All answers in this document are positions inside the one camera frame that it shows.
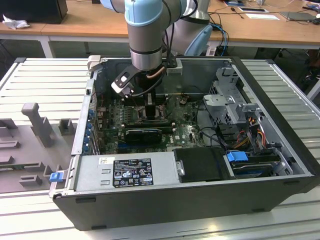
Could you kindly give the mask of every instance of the open computer chassis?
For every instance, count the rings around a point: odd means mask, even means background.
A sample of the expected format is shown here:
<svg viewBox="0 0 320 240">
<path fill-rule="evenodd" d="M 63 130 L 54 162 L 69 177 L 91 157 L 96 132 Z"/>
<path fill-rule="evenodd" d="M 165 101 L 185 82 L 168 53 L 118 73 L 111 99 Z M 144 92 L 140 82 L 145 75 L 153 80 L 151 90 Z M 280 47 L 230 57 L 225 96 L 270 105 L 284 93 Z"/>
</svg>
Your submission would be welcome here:
<svg viewBox="0 0 320 240">
<path fill-rule="evenodd" d="M 266 212 L 319 184 L 319 163 L 249 71 L 261 62 L 177 60 L 157 88 L 154 120 L 141 99 L 110 88 L 129 58 L 95 66 L 65 187 L 50 188 L 77 229 Z"/>
</svg>

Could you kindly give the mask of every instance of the laptop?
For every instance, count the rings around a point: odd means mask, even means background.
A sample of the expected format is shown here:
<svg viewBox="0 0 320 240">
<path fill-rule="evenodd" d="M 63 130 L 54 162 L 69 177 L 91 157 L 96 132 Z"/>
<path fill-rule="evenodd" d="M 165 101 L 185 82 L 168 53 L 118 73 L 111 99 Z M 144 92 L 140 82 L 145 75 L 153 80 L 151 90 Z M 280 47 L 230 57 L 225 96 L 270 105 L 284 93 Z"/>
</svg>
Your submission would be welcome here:
<svg viewBox="0 0 320 240">
<path fill-rule="evenodd" d="M 316 19 L 315 16 L 306 12 L 281 11 L 280 14 L 286 19 L 293 21 L 311 21 Z"/>
</svg>

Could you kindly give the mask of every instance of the paper on desk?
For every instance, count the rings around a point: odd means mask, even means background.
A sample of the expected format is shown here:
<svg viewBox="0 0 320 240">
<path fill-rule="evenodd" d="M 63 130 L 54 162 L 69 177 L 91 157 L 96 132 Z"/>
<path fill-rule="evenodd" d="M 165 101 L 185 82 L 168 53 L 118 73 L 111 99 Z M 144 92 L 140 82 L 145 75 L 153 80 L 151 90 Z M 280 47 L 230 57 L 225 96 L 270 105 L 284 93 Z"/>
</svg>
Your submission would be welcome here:
<svg viewBox="0 0 320 240">
<path fill-rule="evenodd" d="M 13 19 L 7 18 L 5 15 L 2 15 L 2 16 L 3 16 L 2 23 L 10 29 L 16 30 L 16 29 L 30 27 L 30 25 L 28 25 L 27 21 L 25 20 L 13 20 Z"/>
<path fill-rule="evenodd" d="M 254 13 L 246 13 L 245 15 L 247 15 L 247 17 L 250 19 L 280 20 L 275 15 L 254 14 Z"/>
</svg>

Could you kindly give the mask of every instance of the screw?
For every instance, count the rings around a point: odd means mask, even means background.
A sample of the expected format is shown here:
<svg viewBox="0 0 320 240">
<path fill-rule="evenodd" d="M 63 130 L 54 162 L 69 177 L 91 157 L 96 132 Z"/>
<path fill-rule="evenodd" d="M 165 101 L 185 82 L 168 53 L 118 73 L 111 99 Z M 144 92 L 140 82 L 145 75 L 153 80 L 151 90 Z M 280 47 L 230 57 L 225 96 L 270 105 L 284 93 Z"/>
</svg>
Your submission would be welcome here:
<svg viewBox="0 0 320 240">
<path fill-rule="evenodd" d="M 181 168 L 177 169 L 177 172 L 178 172 L 178 176 L 180 176 L 180 177 L 182 177 L 183 175 L 185 175 L 184 170 L 181 169 Z"/>
</svg>

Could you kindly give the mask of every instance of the sticker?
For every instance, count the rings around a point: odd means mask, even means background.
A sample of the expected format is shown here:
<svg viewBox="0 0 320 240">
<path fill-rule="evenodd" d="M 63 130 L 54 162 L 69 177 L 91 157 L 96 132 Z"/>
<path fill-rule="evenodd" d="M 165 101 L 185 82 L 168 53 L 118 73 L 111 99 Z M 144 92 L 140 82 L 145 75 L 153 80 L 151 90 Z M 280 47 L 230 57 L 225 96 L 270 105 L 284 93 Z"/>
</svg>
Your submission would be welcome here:
<svg viewBox="0 0 320 240">
<path fill-rule="evenodd" d="M 100 157 L 99 158 L 99 164 L 113 164 L 115 160 L 114 156 L 110 157 Z"/>
<path fill-rule="evenodd" d="M 154 184 L 150 158 L 114 160 L 114 157 L 101 157 L 101 159 L 112 159 L 113 161 L 112 182 L 115 188 L 149 186 Z"/>
</svg>

